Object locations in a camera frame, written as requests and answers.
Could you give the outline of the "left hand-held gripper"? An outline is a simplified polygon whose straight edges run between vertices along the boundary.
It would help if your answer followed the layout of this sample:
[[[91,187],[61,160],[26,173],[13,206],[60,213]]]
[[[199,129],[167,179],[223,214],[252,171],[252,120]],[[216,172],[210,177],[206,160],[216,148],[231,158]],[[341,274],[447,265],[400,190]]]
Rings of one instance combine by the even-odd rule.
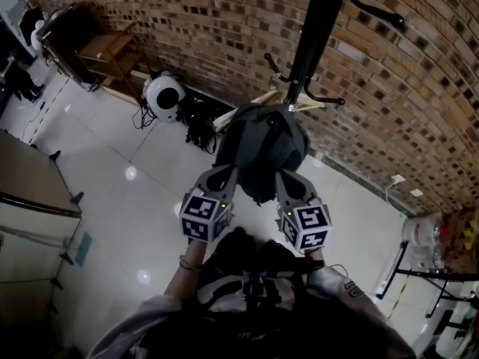
[[[184,236],[206,243],[220,237],[233,217],[237,179],[234,165],[215,166],[199,176],[183,198],[179,217]]]

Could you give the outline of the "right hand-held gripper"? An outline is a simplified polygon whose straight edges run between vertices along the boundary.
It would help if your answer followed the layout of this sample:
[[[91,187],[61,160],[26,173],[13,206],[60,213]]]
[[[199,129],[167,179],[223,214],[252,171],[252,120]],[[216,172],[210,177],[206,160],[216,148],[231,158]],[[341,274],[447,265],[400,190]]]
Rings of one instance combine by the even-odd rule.
[[[305,253],[322,248],[332,232],[327,205],[305,177],[283,170],[275,174],[278,199],[278,229],[296,251]]]

